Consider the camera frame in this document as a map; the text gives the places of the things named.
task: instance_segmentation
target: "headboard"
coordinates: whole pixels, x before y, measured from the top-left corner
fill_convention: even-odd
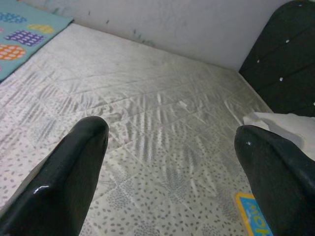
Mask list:
[[[315,2],[278,8],[239,72],[274,112],[315,117]]]

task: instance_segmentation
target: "white cloth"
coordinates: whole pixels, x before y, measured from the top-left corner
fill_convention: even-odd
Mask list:
[[[292,141],[315,161],[315,118],[253,112],[244,117],[244,124],[258,126]]]

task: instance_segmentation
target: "gray dot pattern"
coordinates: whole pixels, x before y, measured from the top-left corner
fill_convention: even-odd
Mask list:
[[[245,234],[232,196],[251,190],[233,139],[243,115],[269,109],[238,73],[72,24],[0,94],[0,207],[99,116],[109,143],[80,236]]]

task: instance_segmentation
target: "bed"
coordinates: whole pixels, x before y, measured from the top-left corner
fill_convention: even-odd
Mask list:
[[[81,118],[109,124],[80,235],[244,235],[239,120],[271,112],[232,70],[69,25],[0,84],[0,206]]]

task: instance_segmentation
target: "colorful polka dot pattern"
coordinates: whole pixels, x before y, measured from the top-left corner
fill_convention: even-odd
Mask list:
[[[21,58],[24,54],[25,50],[19,45],[0,44],[0,60],[15,60]]]
[[[45,39],[45,36],[25,30],[18,30],[4,38],[6,40],[17,41],[23,45],[32,47],[42,42]]]
[[[0,21],[6,22],[6,23],[20,24],[27,21],[27,19],[15,13],[0,12]]]
[[[50,25],[33,24],[33,25],[28,25],[28,28],[30,28],[32,30],[37,30],[41,33],[53,33],[53,32],[55,32],[54,28],[52,28]]]

